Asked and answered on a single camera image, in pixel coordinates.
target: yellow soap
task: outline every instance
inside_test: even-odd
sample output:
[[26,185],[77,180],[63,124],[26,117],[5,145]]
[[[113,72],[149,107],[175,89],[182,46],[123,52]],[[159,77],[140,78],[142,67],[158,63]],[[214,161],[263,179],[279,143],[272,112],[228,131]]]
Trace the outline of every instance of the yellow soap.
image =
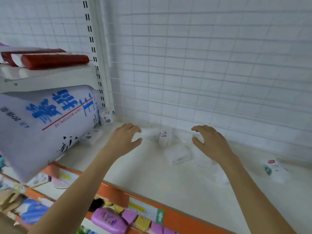
[[120,214],[121,212],[123,212],[124,208],[120,207],[117,204],[114,204],[114,209],[117,211],[118,214]]
[[149,229],[149,226],[151,224],[151,220],[138,216],[137,220],[135,221],[135,226],[142,232],[146,232]]
[[107,200],[105,200],[104,203],[105,203],[104,207],[109,207],[109,206],[112,206],[112,205],[113,205],[112,202],[109,202],[109,201],[107,201]]

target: purple soap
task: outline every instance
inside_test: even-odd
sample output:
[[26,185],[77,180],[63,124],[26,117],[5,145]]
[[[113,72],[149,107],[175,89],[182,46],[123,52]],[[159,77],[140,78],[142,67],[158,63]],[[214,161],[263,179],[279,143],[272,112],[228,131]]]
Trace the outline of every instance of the purple soap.
[[151,230],[156,234],[163,234],[163,226],[155,223],[154,221],[152,221]]
[[138,215],[135,212],[129,211],[128,209],[125,209],[125,211],[122,213],[123,219],[128,223],[131,224],[134,222],[135,218]]
[[175,234],[175,232],[174,232],[174,231],[171,231],[171,230],[168,229],[168,228],[164,228],[163,234]]

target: black item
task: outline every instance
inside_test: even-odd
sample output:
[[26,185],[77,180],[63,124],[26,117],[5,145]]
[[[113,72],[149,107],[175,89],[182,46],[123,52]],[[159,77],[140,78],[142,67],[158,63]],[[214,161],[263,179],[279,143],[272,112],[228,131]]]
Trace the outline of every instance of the black item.
[[89,212],[94,212],[98,208],[101,208],[104,204],[104,201],[102,199],[94,199],[90,205]]

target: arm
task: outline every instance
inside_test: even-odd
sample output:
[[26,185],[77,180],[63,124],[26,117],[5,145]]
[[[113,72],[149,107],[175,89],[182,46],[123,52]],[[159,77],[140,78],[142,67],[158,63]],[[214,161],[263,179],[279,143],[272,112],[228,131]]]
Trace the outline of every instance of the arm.
[[236,199],[252,234],[296,234],[278,210],[249,176],[226,139],[209,126],[194,126],[204,143],[193,137],[193,143],[205,155],[220,164],[226,173]]
[[68,187],[28,234],[75,234],[109,168],[119,157],[141,144],[142,138],[131,142],[136,132],[141,132],[141,129],[131,123],[117,128],[88,168]]

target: person's right hand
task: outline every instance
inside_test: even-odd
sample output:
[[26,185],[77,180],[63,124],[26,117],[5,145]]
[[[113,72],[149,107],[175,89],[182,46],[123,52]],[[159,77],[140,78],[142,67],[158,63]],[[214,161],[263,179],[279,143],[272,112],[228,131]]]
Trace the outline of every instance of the person's right hand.
[[204,138],[204,143],[202,143],[196,137],[193,137],[193,144],[221,166],[237,158],[227,140],[213,127],[206,125],[194,126],[192,130],[199,132]]

